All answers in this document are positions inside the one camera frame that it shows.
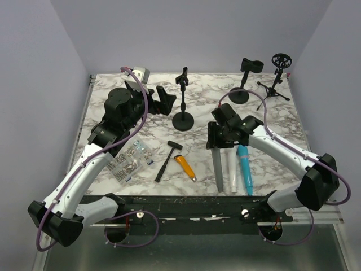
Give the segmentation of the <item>white microphone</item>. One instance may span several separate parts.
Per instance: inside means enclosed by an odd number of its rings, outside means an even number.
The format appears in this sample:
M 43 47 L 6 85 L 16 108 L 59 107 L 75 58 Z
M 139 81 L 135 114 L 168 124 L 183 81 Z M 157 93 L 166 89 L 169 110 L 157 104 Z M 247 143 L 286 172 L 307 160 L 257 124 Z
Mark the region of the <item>white microphone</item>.
M 228 174 L 230 180 L 230 189 L 232 193 L 237 193 L 237 148 L 229 148 L 227 150 Z

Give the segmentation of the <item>blue microphone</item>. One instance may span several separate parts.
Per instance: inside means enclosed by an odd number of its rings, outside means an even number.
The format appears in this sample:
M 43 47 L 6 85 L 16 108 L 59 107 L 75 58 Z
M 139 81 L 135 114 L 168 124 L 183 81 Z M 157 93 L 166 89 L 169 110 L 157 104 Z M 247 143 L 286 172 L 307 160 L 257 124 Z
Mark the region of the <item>blue microphone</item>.
M 253 195 L 253 182 L 252 182 L 252 174 L 251 174 L 250 164 L 249 164 L 248 148 L 243 145 L 238 145 L 237 154 L 240 158 L 240 165 L 241 165 L 241 171 L 243 174 L 245 189 L 247 191 L 248 196 L 252 196 Z

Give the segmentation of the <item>grey microphone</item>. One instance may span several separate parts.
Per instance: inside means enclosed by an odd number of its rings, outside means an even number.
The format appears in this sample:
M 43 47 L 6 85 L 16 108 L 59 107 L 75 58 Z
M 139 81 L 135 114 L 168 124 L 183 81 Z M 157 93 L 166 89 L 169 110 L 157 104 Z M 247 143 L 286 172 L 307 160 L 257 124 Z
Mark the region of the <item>grey microphone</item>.
M 222 170 L 222 162 L 221 162 L 221 153 L 219 148 L 212 149 L 212 159 L 213 159 L 214 175 L 215 175 L 217 190 L 219 193 L 222 193 L 223 170 Z

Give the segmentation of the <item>black tripod shock-mount stand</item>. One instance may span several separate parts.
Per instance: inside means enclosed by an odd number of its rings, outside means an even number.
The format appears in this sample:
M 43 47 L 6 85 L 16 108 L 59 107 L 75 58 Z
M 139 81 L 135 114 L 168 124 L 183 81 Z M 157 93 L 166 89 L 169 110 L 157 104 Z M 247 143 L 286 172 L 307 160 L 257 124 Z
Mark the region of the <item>black tripod shock-mount stand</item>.
M 281 79 L 281 76 L 283 74 L 284 69 L 289 68 L 292 64 L 292 58 L 284 53 L 277 53 L 275 54 L 272 59 L 271 59 L 272 64 L 276 67 L 275 70 L 275 79 L 273 81 L 272 86 L 266 86 L 263 83 L 261 83 L 260 81 L 257 81 L 257 84 L 259 86 L 262 86 L 265 88 L 266 91 L 266 96 L 264 98 L 264 100 L 266 100 L 267 98 L 272 98 L 272 97 L 282 97 L 284 98 L 287 102 L 290 101 L 290 99 L 280 93 L 278 93 L 275 89 L 277 84 L 281 84 L 283 82 L 283 80 Z

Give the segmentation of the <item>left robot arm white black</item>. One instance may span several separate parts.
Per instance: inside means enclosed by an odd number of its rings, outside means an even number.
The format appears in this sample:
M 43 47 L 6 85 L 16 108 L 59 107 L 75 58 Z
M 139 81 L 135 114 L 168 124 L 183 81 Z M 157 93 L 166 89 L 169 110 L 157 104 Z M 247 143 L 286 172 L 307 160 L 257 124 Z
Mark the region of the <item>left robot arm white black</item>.
M 154 90 L 143 94 L 127 86 L 115 88 L 104 102 L 105 114 L 91 130 L 81 157 L 60 185 L 43 201 L 33 201 L 28 213 L 38 228 L 64 247 L 70 246 L 82 230 L 109 219 L 121 222 L 125 209 L 113 194 L 92 203 L 81 200 L 98 174 L 119 153 L 137 122 L 144 123 L 148 113 L 169 115 L 176 96 L 157 86 L 159 100 L 153 100 Z

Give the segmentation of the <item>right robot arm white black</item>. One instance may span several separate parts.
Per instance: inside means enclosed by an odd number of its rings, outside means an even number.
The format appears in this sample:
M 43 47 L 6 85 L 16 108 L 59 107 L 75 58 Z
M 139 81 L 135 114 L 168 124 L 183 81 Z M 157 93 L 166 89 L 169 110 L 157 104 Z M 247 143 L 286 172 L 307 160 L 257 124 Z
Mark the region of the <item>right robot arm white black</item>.
M 220 150 L 236 145 L 251 146 L 264 152 L 300 180 L 299 185 L 266 196 L 259 208 L 264 220 L 272 221 L 290 208 L 306 207 L 318 211 L 339 188 L 336 161 L 330 154 L 319 156 L 306 151 L 278 136 L 254 116 L 241 119 L 228 103 L 214 109 L 212 115 L 214 121 L 208 123 L 206 149 L 212 152 L 218 191 L 223 190 Z

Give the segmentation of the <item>black hammer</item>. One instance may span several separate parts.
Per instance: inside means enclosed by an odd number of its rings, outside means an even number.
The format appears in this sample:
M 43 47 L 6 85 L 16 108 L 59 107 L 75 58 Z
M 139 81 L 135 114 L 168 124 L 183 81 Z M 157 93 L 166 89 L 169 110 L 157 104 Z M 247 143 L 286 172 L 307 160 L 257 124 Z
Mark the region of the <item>black hammer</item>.
M 168 141 L 167 144 L 168 144 L 168 146 L 171 147 L 171 151 L 169 152 L 168 157 L 167 157 L 166 160 L 164 161 L 162 167 L 160 168 L 160 170 L 159 170 L 159 172 L 158 172 L 158 174 L 157 174 L 157 176 L 156 176 L 156 178 L 155 178 L 155 182 L 157 182 L 157 183 L 160 182 L 161 177 L 162 177 L 163 174 L 164 174 L 164 171 L 165 171 L 166 166 L 167 166 L 167 164 L 168 164 L 168 162 L 169 162 L 169 160 L 170 160 L 170 158 L 171 158 L 171 155 L 172 155 L 173 151 L 174 151 L 174 150 L 181 150 L 181 149 L 183 148 L 182 145 L 180 145 L 180 144 L 178 144 L 178 143 L 176 143 L 176 142 L 173 142 L 173 141 Z

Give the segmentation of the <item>orange utility knife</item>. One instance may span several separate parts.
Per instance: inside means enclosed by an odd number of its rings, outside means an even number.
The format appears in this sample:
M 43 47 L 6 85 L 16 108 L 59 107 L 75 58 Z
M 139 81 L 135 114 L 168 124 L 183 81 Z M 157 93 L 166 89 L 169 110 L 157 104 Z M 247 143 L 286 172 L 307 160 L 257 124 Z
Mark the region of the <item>orange utility knife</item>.
M 187 160 L 184 158 L 184 156 L 182 155 L 176 155 L 174 157 L 174 160 L 183 168 L 184 172 L 188 175 L 188 177 L 193 181 L 196 182 L 197 178 L 196 175 L 194 173 L 194 171 L 192 170 L 192 168 L 190 167 L 190 165 L 188 164 Z

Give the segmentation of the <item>clear plastic screw box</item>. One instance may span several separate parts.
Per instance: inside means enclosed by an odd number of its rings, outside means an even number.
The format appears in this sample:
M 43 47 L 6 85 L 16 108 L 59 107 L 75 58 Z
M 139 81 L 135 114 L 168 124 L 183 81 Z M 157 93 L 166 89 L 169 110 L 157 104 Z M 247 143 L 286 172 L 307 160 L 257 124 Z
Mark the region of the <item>clear plastic screw box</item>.
M 129 182 L 141 169 L 154 163 L 153 151 L 138 136 L 130 139 L 107 165 L 118 182 Z

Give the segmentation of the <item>black front mounting rail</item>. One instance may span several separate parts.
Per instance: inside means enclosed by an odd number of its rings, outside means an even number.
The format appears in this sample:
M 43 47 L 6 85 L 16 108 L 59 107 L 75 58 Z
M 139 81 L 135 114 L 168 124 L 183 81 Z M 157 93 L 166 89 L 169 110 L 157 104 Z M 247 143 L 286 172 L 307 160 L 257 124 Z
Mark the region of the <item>black front mounting rail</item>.
M 111 195 L 111 199 L 120 205 L 116 216 L 129 216 L 98 223 L 106 228 L 128 226 L 132 235 L 253 235 L 259 223 L 293 220 L 284 212 L 267 209 L 265 196 Z

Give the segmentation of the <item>aluminium frame profile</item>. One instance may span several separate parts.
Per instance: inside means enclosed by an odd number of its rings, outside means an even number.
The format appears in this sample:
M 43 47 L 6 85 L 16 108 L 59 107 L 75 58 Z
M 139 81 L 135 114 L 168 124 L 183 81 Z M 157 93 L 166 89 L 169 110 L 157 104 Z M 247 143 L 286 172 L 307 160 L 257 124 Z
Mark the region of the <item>aluminium frame profile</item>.
M 311 215 L 307 208 L 292 208 L 293 222 L 309 224 Z M 318 211 L 312 211 L 315 224 L 343 224 L 344 220 L 338 206 L 324 205 Z

